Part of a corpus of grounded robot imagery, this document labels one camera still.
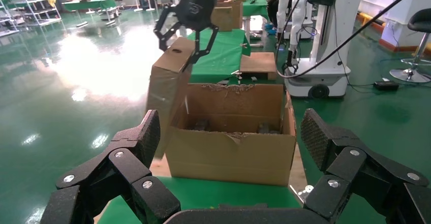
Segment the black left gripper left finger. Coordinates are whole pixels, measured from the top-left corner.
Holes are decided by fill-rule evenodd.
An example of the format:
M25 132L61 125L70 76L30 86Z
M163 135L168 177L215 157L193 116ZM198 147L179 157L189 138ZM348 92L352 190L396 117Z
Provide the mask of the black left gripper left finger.
M116 197L141 223L164 223L179 212L180 201L150 171L160 134L156 110L117 132L102 153L59 177L41 223L93 223Z

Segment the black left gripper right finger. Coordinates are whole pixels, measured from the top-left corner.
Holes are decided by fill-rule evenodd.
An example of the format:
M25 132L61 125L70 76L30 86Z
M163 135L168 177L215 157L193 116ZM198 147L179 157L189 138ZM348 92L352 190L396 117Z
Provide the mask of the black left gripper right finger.
M358 195L387 223L430 223L429 180L372 151L351 130L327 124L314 109L301 122L301 139L322 177L304 201L335 223L350 197Z

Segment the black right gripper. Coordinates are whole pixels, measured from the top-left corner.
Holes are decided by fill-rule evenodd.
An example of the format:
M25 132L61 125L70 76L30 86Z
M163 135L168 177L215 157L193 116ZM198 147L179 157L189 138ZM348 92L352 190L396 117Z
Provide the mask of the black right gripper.
M216 3L217 0L180 0L176 7L165 6L156 22L153 33L158 38L159 48L162 51L168 49L167 42L176 34L180 24L194 30L195 50L188 58L183 71L194 65L201 57L208 55L212 49L219 32L219 27L210 27L211 15ZM206 48L201 50L200 33L208 27L211 30L211 37Z

